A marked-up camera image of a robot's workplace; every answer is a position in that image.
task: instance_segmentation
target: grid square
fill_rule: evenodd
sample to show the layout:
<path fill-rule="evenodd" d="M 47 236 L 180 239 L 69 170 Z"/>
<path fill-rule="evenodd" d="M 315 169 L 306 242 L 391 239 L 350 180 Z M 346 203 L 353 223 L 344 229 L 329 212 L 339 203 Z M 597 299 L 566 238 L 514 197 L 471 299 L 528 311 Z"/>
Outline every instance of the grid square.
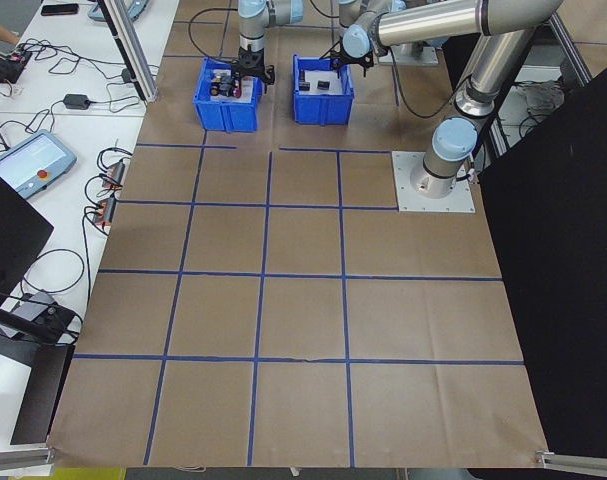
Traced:
<path fill-rule="evenodd" d="M 391 67 L 376 65 L 375 68 L 367 71 L 367 77 L 363 76 L 363 68 L 360 65 L 350 65 L 349 68 L 352 71 L 352 82 L 356 93 L 355 103 L 389 105 L 388 108 L 396 110 L 394 92 L 396 86 Z"/>
<path fill-rule="evenodd" d="M 347 302 L 352 358 L 435 358 L 419 282 L 348 280 Z"/>
<path fill-rule="evenodd" d="M 523 360 L 501 282 L 427 282 L 434 354 L 444 360 Z"/>
<path fill-rule="evenodd" d="M 228 0 L 180 0 L 176 10 L 174 21 L 187 22 L 192 16 L 204 8 L 221 8 L 227 7 Z M 225 22 L 227 12 L 210 12 L 197 18 L 197 21 L 202 22 Z"/>
<path fill-rule="evenodd" d="M 268 272 L 341 273 L 338 211 L 272 208 L 269 223 Z"/>
<path fill-rule="evenodd" d="M 161 85 L 159 101 L 146 107 L 139 144 L 203 144 L 205 131 L 191 101 L 201 64 L 200 59 L 193 57 L 163 58 L 157 77 L 157 83 Z"/>
<path fill-rule="evenodd" d="M 168 362 L 150 466 L 246 466 L 251 397 L 249 362 Z"/>
<path fill-rule="evenodd" d="M 346 388 L 344 365 L 262 363 L 252 465 L 349 466 Z"/>
<path fill-rule="evenodd" d="M 353 358 L 523 359 L 500 282 L 349 280 Z"/>
<path fill-rule="evenodd" d="M 197 207 L 185 268 L 199 272 L 260 272 L 264 225 L 264 208 Z"/>
<path fill-rule="evenodd" d="M 74 359 L 48 438 L 57 466 L 141 465 L 160 369 L 152 360 Z"/>
<path fill-rule="evenodd" d="M 279 151 L 272 163 L 272 204 L 338 205 L 336 154 Z"/>
<path fill-rule="evenodd" d="M 299 26 L 281 28 L 278 31 L 278 67 L 289 73 L 288 82 L 292 83 L 292 58 L 294 54 L 298 53 L 300 57 L 304 58 L 318 58 L 330 48 L 332 43 L 332 30 L 330 28 Z"/>
<path fill-rule="evenodd" d="M 262 357 L 344 358 L 341 281 L 267 278 L 260 346 Z"/>
<path fill-rule="evenodd" d="M 268 155 L 264 150 L 206 149 L 199 202 L 265 203 Z"/>
<path fill-rule="evenodd" d="M 485 215 L 345 211 L 348 274 L 500 278 Z"/>
<path fill-rule="evenodd" d="M 203 15 L 199 17 L 199 20 L 212 21 L 212 17 L 206 18 Z M 224 28 L 223 23 L 194 23 L 192 24 L 192 36 L 205 53 L 218 57 L 223 43 Z M 164 55 L 202 55 L 190 42 L 187 30 L 187 23 L 175 22 L 172 24 Z"/>
<path fill-rule="evenodd" d="M 291 76 L 289 73 L 277 78 L 277 82 L 290 82 Z M 386 151 L 407 148 L 401 142 L 399 111 L 389 105 L 354 103 L 349 125 L 300 125 L 294 121 L 291 102 L 277 104 L 274 117 L 274 145 L 278 147 Z"/>
<path fill-rule="evenodd" d="M 390 154 L 341 153 L 343 205 L 396 207 Z"/>
<path fill-rule="evenodd" d="M 120 204 L 101 268 L 178 270 L 190 208 Z"/>
<path fill-rule="evenodd" d="M 191 202 L 200 156 L 194 148 L 137 147 L 121 199 Z"/>
<path fill-rule="evenodd" d="M 162 355 L 176 275 L 99 273 L 76 353 Z"/>
<path fill-rule="evenodd" d="M 525 367 L 437 369 L 453 464 L 503 468 L 510 459 L 514 468 L 534 468 L 534 452 L 547 444 Z"/>
<path fill-rule="evenodd" d="M 357 466 L 453 466 L 436 367 L 353 364 L 351 377 Z"/>
<path fill-rule="evenodd" d="M 171 355 L 252 357 L 259 279 L 183 276 Z"/>

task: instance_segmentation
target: black stand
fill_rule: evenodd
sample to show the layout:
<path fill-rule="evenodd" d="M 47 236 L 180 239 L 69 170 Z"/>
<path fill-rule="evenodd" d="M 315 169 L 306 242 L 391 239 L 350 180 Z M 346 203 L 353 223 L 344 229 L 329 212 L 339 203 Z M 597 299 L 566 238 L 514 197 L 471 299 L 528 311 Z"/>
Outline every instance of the black stand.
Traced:
<path fill-rule="evenodd" d="M 56 343 L 74 318 L 71 310 L 58 307 L 47 295 L 37 294 L 32 298 L 49 299 L 44 302 L 49 305 L 30 304 L 30 298 L 27 297 L 27 303 L 15 308 L 13 313 L 0 310 L 1 325 L 20 329 L 18 334 L 10 338 L 0 328 L 0 355 L 28 367 L 33 365 L 40 344 Z"/>

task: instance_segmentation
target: electronic device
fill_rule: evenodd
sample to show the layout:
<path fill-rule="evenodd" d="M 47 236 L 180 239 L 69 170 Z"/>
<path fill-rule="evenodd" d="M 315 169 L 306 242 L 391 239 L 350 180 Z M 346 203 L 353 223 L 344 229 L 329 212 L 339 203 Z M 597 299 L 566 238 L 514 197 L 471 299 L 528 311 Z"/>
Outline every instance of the electronic device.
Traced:
<path fill-rule="evenodd" d="M 43 5 L 41 15 L 51 17 L 54 15 L 75 15 L 79 13 L 78 3 L 57 3 L 56 5 Z"/>
<path fill-rule="evenodd" d="M 39 130 L 0 155 L 0 177 L 23 198 L 67 173 L 76 155 L 47 130 Z"/>
<path fill-rule="evenodd" d="M 32 52 L 26 52 L 21 48 L 17 48 L 5 57 L 0 57 L 0 83 L 16 83 L 31 57 Z"/>
<path fill-rule="evenodd" d="M 141 13 L 143 13 L 143 10 L 145 10 L 145 7 L 147 7 L 148 2 L 149 0 L 124 0 L 125 8 L 127 9 L 127 13 L 130 17 L 130 20 L 134 21 L 139 18 Z M 94 5 L 90 9 L 90 12 L 87 14 L 87 16 L 90 17 L 92 20 L 96 20 L 97 22 L 105 21 L 105 18 L 103 17 L 103 12 L 101 11 L 101 8 L 98 4 Z"/>
<path fill-rule="evenodd" d="M 0 306 L 34 263 L 52 231 L 52 225 L 0 177 Z M 50 303 L 46 297 L 41 300 Z M 63 310 L 55 312 L 58 317 L 54 319 L 49 309 L 38 304 L 23 305 L 15 310 L 18 314 L 0 308 L 0 326 L 12 329 L 4 332 L 0 328 L 0 354 L 30 365 L 39 343 L 55 343 L 61 324 L 69 324 L 71 318 Z"/>

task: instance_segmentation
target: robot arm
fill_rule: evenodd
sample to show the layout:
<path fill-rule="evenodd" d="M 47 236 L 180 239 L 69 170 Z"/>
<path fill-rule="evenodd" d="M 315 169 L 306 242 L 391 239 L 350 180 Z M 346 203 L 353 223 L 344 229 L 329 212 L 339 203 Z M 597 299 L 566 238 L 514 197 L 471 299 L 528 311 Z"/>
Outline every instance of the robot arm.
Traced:
<path fill-rule="evenodd" d="M 563 0 L 449 0 L 423 7 L 359 19 L 343 36 L 344 50 L 358 58 L 374 48 L 444 36 L 514 32 L 547 20 Z"/>
<path fill-rule="evenodd" d="M 265 29 L 303 19 L 303 0 L 239 0 L 240 47 L 232 62 L 232 76 L 246 75 L 274 83 L 274 66 L 265 65 Z"/>
<path fill-rule="evenodd" d="M 343 35 L 350 57 L 387 52 L 387 47 L 442 36 L 482 33 L 464 74 L 464 85 L 444 114 L 423 162 L 410 174 L 428 198 L 443 198 L 492 118 L 494 99 L 530 41 L 534 27 L 563 0 L 448 0 L 377 16 L 361 15 Z"/>

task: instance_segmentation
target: white metal plate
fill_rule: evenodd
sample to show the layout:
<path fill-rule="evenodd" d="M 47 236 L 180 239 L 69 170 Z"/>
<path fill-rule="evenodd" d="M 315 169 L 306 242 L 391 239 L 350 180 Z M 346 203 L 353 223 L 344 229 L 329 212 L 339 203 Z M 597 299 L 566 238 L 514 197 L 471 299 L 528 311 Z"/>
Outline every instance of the white metal plate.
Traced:
<path fill-rule="evenodd" d="M 394 51 L 397 65 L 414 67 L 438 67 L 439 65 L 434 47 L 423 47 L 423 51 L 418 57 L 404 53 L 403 45 L 394 45 L 391 48 Z M 379 57 L 379 65 L 392 65 L 392 55 L 388 53 L 384 57 Z"/>
<path fill-rule="evenodd" d="M 433 200 L 418 193 L 410 184 L 410 172 L 423 161 L 425 152 L 392 152 L 394 184 L 399 212 L 475 213 L 474 200 L 467 180 L 456 182 L 445 198 Z M 466 174 L 462 166 L 458 176 Z"/>

